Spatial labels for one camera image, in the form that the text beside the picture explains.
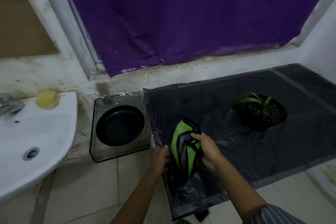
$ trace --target striped sleeve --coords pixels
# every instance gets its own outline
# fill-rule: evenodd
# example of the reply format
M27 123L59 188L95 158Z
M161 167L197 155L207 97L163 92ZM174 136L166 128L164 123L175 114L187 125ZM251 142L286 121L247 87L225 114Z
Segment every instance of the striped sleeve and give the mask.
M266 205L259 215L251 218L246 224L305 224L291 214L275 205Z

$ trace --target person's left hand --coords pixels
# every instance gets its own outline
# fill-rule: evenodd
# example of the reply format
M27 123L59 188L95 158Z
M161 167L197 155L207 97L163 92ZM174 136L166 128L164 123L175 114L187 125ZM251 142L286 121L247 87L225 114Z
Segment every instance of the person's left hand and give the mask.
M165 168L165 164L168 162L168 146L164 146L161 149L157 149L154 152L152 163L149 167L149 172L153 173L157 178L160 177Z

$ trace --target white sink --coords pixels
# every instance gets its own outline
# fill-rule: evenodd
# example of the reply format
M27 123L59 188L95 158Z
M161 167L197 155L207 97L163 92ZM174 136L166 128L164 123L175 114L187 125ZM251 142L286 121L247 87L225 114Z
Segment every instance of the white sink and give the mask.
M0 201L37 183L61 163L70 150L77 123L76 92L61 93L59 105L42 110L35 98L0 119ZM24 158L28 150L30 157Z

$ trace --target green glove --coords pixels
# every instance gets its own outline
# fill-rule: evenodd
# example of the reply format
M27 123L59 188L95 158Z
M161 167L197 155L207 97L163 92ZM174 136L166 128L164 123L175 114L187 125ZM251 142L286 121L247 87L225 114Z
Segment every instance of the green glove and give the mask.
M184 182L195 174L203 156L200 142L192 138L190 133L201 134L201 130L195 122L183 118L175 129L170 147Z

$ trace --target brown board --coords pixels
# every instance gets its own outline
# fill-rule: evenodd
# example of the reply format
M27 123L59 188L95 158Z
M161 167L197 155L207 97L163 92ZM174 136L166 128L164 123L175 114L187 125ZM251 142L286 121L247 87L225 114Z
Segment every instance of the brown board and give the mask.
M58 53L28 0L0 0L0 58Z

